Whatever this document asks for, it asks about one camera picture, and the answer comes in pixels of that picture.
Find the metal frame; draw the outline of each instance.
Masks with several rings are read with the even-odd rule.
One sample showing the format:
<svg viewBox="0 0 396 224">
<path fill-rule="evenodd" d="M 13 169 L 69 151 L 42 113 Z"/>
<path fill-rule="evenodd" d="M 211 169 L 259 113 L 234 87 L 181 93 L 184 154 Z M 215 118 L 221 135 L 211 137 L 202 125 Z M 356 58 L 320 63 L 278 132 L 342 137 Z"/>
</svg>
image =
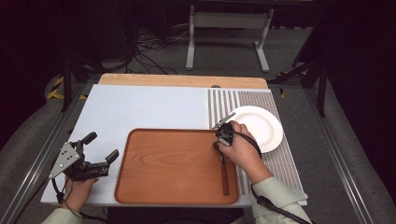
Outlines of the metal frame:
<svg viewBox="0 0 396 224">
<path fill-rule="evenodd" d="M 4 213 L 2 219 L 0 220 L 0 223 L 2 224 L 14 223 L 15 218 L 23 208 L 30 194 L 32 193 L 35 183 L 40 177 L 41 172 L 43 171 L 45 164 L 47 163 L 50 154 L 55 147 L 55 143 L 58 140 L 61 129 L 66 123 L 69 115 L 72 113 L 74 106 L 78 101 L 78 97 L 82 94 L 85 86 L 86 84 L 78 83 L 75 91 L 73 92 L 74 99 L 71 101 L 69 107 L 67 107 L 67 109 L 63 113 L 61 113 L 59 118 L 56 120 L 56 123 L 52 128 L 52 131 L 50 132 L 46 143 L 41 148 L 35 161 L 33 162 L 33 165 L 26 173 L 26 176 L 23 179 L 20 188 L 18 189 L 10 205 L 8 206 L 8 209 Z"/>
<path fill-rule="evenodd" d="M 245 13 L 213 13 L 195 12 L 194 6 L 190 9 L 190 42 L 187 52 L 186 69 L 192 70 L 195 52 L 195 27 L 222 27 L 222 28 L 243 28 L 261 29 L 262 36 L 259 41 L 254 42 L 254 46 L 259 57 L 260 66 L 264 73 L 268 73 L 270 68 L 265 58 L 262 47 L 265 37 L 267 37 L 273 18 L 274 10 L 269 9 L 267 14 L 245 14 Z"/>
<path fill-rule="evenodd" d="M 332 157 L 332 161 L 335 165 L 335 168 L 337 169 L 338 174 L 341 177 L 341 180 L 346 189 L 346 193 L 349 196 L 349 200 L 352 202 L 353 208 L 355 209 L 355 213 L 358 216 L 360 223 L 374 224 L 370 212 L 366 204 L 364 203 L 361 194 L 359 193 L 359 189 L 355 183 L 355 180 L 352 174 L 349 172 L 347 163 L 344 161 L 340 149 L 337 146 L 337 143 L 335 142 L 335 139 L 332 135 L 332 131 L 330 130 L 326 119 L 323 118 L 318 112 L 318 109 L 316 107 L 317 101 L 315 94 L 313 93 L 312 89 L 304 90 L 304 92 L 306 98 L 308 99 L 308 103 L 311 105 L 311 108 L 314 112 L 315 118 L 320 126 L 320 129 L 322 130 L 323 134 L 326 137 L 327 144 L 329 147 L 329 152 Z"/>
</svg>

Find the white plate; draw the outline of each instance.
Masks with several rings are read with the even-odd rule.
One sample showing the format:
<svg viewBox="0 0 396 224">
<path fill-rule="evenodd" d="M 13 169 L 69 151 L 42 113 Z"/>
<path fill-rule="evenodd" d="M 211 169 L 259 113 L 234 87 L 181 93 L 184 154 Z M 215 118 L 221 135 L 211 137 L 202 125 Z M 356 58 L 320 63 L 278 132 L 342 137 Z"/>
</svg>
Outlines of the white plate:
<svg viewBox="0 0 396 224">
<path fill-rule="evenodd" d="M 262 153 L 277 148 L 282 142 L 283 128 L 279 120 L 268 110 L 261 107 L 246 105 L 236 108 L 230 120 L 244 123 L 256 139 Z"/>
</svg>

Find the wooden tray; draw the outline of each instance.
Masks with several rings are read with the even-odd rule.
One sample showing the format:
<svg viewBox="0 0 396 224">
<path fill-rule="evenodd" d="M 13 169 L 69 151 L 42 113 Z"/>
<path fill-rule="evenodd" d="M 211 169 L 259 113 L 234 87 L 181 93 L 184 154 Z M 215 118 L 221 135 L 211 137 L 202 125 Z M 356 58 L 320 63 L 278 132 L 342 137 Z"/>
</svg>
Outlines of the wooden tray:
<svg viewBox="0 0 396 224">
<path fill-rule="evenodd" d="M 132 204 L 232 204 L 238 199 L 235 165 L 226 160 L 223 194 L 212 130 L 135 129 L 128 135 L 115 198 Z"/>
</svg>

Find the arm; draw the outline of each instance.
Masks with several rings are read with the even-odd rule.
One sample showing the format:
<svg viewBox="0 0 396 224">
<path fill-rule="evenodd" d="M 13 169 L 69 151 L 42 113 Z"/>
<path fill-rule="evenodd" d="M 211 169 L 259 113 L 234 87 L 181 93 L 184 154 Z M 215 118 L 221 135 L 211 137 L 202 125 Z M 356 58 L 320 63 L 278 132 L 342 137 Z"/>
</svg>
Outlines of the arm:
<svg viewBox="0 0 396 224">
<path fill-rule="evenodd" d="M 230 121 L 230 124 L 236 132 L 247 134 L 253 138 L 245 124 L 239 124 L 235 121 Z M 258 196 L 266 197 L 276 207 L 310 221 L 303 208 L 297 203 L 300 200 L 305 200 L 307 198 L 306 194 L 297 189 L 290 189 L 274 177 L 257 155 L 256 149 L 248 141 L 237 134 L 233 134 L 233 144 L 230 147 L 219 144 L 219 150 L 245 171 Z M 251 193 L 250 199 L 256 223 L 295 223 L 290 218 L 271 212 L 257 204 L 256 198 Z"/>
<path fill-rule="evenodd" d="M 82 206 L 90 197 L 92 185 L 99 178 L 88 179 L 85 181 L 72 182 L 67 180 L 66 192 L 70 190 L 69 196 L 61 203 L 60 208 L 55 209 L 43 224 L 79 224 L 82 223 L 82 216 L 79 214 Z"/>
</svg>

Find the metal stand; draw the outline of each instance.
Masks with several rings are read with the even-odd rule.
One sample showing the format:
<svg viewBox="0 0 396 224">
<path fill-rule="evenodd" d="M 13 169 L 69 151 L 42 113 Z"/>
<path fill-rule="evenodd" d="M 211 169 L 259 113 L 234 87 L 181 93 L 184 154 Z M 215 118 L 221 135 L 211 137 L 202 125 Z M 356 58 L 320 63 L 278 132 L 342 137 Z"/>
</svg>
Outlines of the metal stand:
<svg viewBox="0 0 396 224">
<path fill-rule="evenodd" d="M 242 28 L 242 29 L 261 29 L 262 37 L 254 43 L 257 55 L 259 57 L 262 71 L 270 71 L 268 62 L 265 58 L 262 47 L 265 37 L 271 24 L 274 10 L 268 10 L 267 14 L 244 14 L 244 13 L 213 13 L 213 12 L 195 12 L 194 6 L 190 10 L 190 43 L 187 52 L 186 69 L 192 70 L 195 52 L 195 27 L 222 27 L 222 28 Z"/>
</svg>

